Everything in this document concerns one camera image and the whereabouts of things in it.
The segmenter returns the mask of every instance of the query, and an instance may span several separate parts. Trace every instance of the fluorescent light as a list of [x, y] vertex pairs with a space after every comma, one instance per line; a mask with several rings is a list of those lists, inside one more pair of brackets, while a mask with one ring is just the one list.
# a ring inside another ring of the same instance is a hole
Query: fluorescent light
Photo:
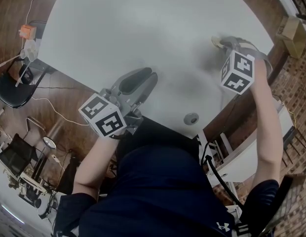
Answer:
[[24, 224], [22, 220], [18, 219], [14, 214], [12, 214], [4, 205], [1, 205], [11, 216], [13, 216], [16, 220], [18, 220], [20, 223]]

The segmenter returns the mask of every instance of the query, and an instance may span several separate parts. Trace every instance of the white cube with markers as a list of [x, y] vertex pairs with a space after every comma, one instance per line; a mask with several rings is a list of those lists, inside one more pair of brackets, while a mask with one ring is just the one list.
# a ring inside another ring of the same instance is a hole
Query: white cube with markers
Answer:
[[254, 57], [232, 50], [221, 69], [221, 86], [243, 94], [254, 82]]
[[78, 111], [100, 137], [109, 137], [127, 127], [118, 106], [97, 93]]

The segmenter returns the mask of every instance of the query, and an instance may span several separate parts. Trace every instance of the person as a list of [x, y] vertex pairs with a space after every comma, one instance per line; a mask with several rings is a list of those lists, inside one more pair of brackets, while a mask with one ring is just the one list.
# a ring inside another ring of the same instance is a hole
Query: person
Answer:
[[[251, 91], [257, 107], [258, 165], [240, 220], [253, 233], [279, 188], [283, 152], [263, 60], [255, 61]], [[118, 143], [99, 138], [82, 161], [72, 194], [61, 197], [54, 236], [232, 236], [234, 218], [215, 196], [199, 161], [182, 147], [154, 144], [132, 150], [119, 161], [108, 196], [97, 202]]]

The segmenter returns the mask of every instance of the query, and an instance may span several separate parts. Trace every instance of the hand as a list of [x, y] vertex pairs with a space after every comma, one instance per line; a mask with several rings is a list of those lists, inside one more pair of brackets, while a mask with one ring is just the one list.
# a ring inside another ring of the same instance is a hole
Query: hand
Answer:
[[262, 88], [269, 87], [267, 82], [267, 68], [264, 60], [255, 59], [255, 80], [250, 89], [253, 94], [257, 94]]

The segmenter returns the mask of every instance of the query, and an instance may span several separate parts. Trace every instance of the chair seat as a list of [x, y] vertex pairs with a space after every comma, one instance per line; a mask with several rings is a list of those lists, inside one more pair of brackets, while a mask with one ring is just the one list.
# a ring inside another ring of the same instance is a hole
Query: chair seat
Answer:
[[9, 73], [4, 73], [0, 78], [0, 99], [12, 108], [26, 104], [36, 90], [36, 85], [20, 83], [16, 87], [16, 82]]

